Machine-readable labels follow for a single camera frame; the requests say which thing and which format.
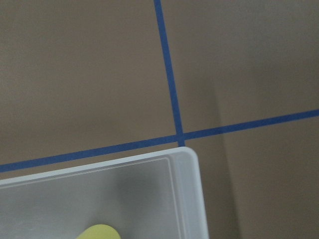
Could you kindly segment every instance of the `blue line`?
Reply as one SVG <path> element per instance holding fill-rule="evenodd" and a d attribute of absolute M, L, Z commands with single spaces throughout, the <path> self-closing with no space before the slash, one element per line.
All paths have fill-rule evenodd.
<path fill-rule="evenodd" d="M 312 118 L 317 116 L 319 116 L 319 110 L 306 111 L 306 112 L 296 113 L 291 115 L 278 116 L 278 117 L 273 117 L 268 119 L 260 119 L 260 120 L 245 122 L 245 123 L 237 123 L 237 124 L 232 124 L 232 125 L 227 125 L 222 127 L 189 132 L 189 133 L 185 133 L 184 137 L 185 137 L 185 140 L 201 138 L 201 137 L 213 136 L 213 135 L 222 134 L 222 133 L 230 133 L 230 132 L 235 132 L 235 131 L 240 131 L 240 130 L 245 130 L 250 128 L 263 127 L 263 126 L 272 125 L 272 124 L 302 120 L 302 119 L 307 119 L 307 118 Z"/>
<path fill-rule="evenodd" d="M 0 173 L 176 142 L 175 135 L 0 165 Z"/>
<path fill-rule="evenodd" d="M 160 36 L 161 48 L 163 51 L 163 57 L 164 57 L 164 63 L 165 63 L 167 81 L 168 81 L 168 88 L 169 88 L 169 94 L 170 94 L 170 102 L 171 102 L 171 107 L 173 110 L 173 117 L 174 117 L 175 129 L 176 129 L 177 142 L 178 142 L 178 146 L 185 146 L 183 128 L 181 124 L 181 117 L 180 117 L 179 106 L 178 106 L 177 91 L 176 91 L 175 80 L 174 80 L 173 67 L 172 67 L 171 59 L 170 59 L 167 34 L 165 29 L 165 22 L 164 22 L 163 11 L 161 8 L 160 0 L 154 0 L 154 6 L 155 6 L 155 12 L 156 12 L 156 17 L 158 21 L 159 34 L 160 34 L 159 36 Z"/>

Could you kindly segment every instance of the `blue grid line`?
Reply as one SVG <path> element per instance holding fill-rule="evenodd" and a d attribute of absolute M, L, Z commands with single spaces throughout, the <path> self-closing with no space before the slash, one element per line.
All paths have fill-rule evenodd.
<path fill-rule="evenodd" d="M 246 129 L 258 128 L 258 127 L 263 127 L 263 126 L 268 126 L 273 124 L 308 119 L 312 117 L 319 117 L 319 110 L 306 111 L 306 112 L 278 116 L 278 117 L 273 117 L 268 119 L 260 119 L 260 120 L 245 122 L 245 123 L 238 123 L 238 124 L 232 124 L 232 125 L 227 125 L 222 127 L 188 132 L 184 134 L 184 137 L 186 140 L 202 138 L 202 137 L 213 136 L 213 135 L 218 135 L 223 133 L 230 133 L 230 132 L 236 132 L 236 131 L 241 131 Z M 48 165 L 53 163 L 66 162 L 66 161 L 71 161 L 71 160 L 76 160 L 81 158 L 88 158 L 88 157 L 100 156 L 105 154 L 117 153 L 117 152 L 132 150 L 132 149 L 145 148 L 145 147 L 156 146 L 156 145 L 161 145 L 166 143 L 173 143 L 173 142 L 177 142 L 177 140 L 178 140 L 178 137 L 176 135 L 171 135 L 171 136 L 146 139 L 146 140 L 141 140 L 136 142 L 123 143 L 123 144 L 118 144 L 113 146 L 107 146 L 103 148 L 95 148 L 95 149 L 89 149 L 89 150 L 84 150 L 79 152 L 61 154 L 57 156 L 37 158 L 37 159 L 26 160 L 26 161 L 16 162 L 16 163 L 8 163 L 8 164 L 0 165 L 0 173 L 19 170 L 19 169 L 25 169 L 25 168 L 31 168 L 31 167 L 37 167 L 37 166 L 43 166 L 43 165 Z"/>
<path fill-rule="evenodd" d="M 154 0 L 154 6 L 155 6 L 155 12 L 156 12 L 156 17 L 158 21 L 160 43 L 161 43 L 161 48 L 162 48 L 163 57 L 164 57 L 165 70 L 166 70 L 166 76 L 167 76 L 168 88 L 169 88 L 169 94 L 170 94 L 170 102 L 171 102 L 171 107 L 173 110 L 173 117 L 174 117 L 175 129 L 176 129 L 177 142 L 178 142 L 178 146 L 185 146 L 183 127 L 181 124 L 177 91 L 176 91 L 175 80 L 174 80 L 173 67 L 172 67 L 170 53 L 169 53 L 165 22 L 164 22 L 163 11 L 161 8 L 160 0 Z"/>

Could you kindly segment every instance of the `yellow object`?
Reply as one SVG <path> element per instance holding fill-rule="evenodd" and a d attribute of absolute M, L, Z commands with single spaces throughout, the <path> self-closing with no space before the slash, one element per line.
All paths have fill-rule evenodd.
<path fill-rule="evenodd" d="M 121 237 L 113 227 L 99 224 L 89 227 L 76 239 L 121 239 Z"/>

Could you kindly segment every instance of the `white plastic container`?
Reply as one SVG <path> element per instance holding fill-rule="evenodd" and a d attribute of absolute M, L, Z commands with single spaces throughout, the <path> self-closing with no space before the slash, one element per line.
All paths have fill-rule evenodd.
<path fill-rule="evenodd" d="M 187 147 L 0 180 L 0 238 L 208 239 L 197 156 Z"/>

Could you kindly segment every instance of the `plastic bin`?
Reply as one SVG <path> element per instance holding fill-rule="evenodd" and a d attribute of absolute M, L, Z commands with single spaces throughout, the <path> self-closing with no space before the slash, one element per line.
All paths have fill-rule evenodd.
<path fill-rule="evenodd" d="M 0 180 L 0 238 L 208 239 L 197 156 L 187 147 Z"/>

